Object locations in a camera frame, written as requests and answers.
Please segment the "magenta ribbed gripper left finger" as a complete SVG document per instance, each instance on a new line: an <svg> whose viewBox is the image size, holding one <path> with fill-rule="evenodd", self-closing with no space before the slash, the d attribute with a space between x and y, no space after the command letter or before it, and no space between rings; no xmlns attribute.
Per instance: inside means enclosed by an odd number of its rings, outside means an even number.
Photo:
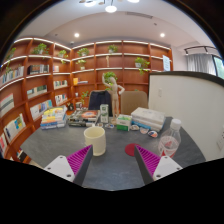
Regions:
<svg viewBox="0 0 224 224"><path fill-rule="evenodd" d="M44 170L81 186L93 156L93 146L86 146L69 156L59 155Z"/></svg>

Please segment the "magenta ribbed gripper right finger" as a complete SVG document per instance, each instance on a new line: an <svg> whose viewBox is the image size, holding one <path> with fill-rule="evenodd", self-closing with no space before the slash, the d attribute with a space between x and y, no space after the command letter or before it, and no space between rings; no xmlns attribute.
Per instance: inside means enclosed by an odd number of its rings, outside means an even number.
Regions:
<svg viewBox="0 0 224 224"><path fill-rule="evenodd" d="M138 145L135 146L134 156L145 185L182 169L182 167L169 156L160 157Z"/></svg>

